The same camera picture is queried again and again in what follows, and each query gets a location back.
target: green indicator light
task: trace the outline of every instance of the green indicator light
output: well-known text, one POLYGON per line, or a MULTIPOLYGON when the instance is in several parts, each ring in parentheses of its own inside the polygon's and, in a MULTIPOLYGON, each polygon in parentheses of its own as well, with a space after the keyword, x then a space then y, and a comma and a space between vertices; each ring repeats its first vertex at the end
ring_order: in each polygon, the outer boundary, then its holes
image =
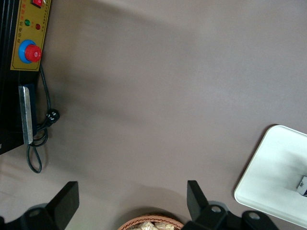
POLYGON ((28 19, 26 19, 25 22, 24 22, 24 24, 25 24, 26 26, 29 26, 29 25, 31 24, 31 22, 30 22, 28 19))

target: yellow control panel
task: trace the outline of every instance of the yellow control panel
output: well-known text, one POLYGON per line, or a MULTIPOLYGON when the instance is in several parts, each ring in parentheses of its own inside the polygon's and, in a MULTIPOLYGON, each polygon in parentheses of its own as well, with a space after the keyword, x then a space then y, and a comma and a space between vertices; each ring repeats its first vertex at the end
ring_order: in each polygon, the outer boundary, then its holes
POLYGON ((20 0, 11 70, 38 71, 51 0, 20 0))

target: red button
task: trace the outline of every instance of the red button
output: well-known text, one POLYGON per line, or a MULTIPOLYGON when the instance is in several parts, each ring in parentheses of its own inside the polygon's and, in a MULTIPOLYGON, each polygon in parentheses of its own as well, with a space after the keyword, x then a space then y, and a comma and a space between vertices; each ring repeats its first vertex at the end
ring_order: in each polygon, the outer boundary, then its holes
POLYGON ((32 4, 41 8, 42 6, 42 0, 32 0, 32 4))
POLYGON ((42 57, 42 51, 36 45, 28 45, 24 51, 24 55, 28 61, 38 62, 42 57))

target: gray surface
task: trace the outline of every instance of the gray surface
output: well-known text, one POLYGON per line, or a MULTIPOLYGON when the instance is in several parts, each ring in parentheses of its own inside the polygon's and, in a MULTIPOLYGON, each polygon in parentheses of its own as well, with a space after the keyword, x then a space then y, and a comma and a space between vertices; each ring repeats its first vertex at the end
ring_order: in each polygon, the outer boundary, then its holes
POLYGON ((40 175, 24 146, 0 157, 7 220, 68 180, 81 190, 71 230, 161 209, 185 221, 188 179, 239 215, 233 189, 267 127, 307 133, 303 0, 55 0, 51 10, 43 63, 61 119, 40 175))

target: power cord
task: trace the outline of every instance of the power cord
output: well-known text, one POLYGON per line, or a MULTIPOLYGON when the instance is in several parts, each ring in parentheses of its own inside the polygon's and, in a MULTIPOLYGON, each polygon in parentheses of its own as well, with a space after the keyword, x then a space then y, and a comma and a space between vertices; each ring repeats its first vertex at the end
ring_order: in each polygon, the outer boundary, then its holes
POLYGON ((44 90, 46 94, 46 99, 47 99, 47 114, 45 117, 45 120, 41 124, 37 124, 37 132, 44 132, 43 136, 41 136, 38 139, 34 139, 31 144, 28 144, 27 146, 27 152, 26 152, 26 157, 27 157, 27 162, 30 167, 30 169, 35 172, 35 173, 40 173, 42 171, 42 161, 39 157, 39 154, 37 152, 37 147, 43 146, 47 140, 48 140, 48 130, 47 128, 50 127, 52 124, 56 123, 60 117, 58 110, 52 109, 51 108, 51 101, 50 101, 50 95, 49 95, 49 90, 47 87, 46 83, 46 77, 44 73, 44 69, 42 64, 39 66, 39 71, 42 77, 43 85, 44 85, 44 90), (34 154, 36 155, 37 161, 38 161, 38 169, 34 168, 30 161, 30 150, 33 148, 34 154))

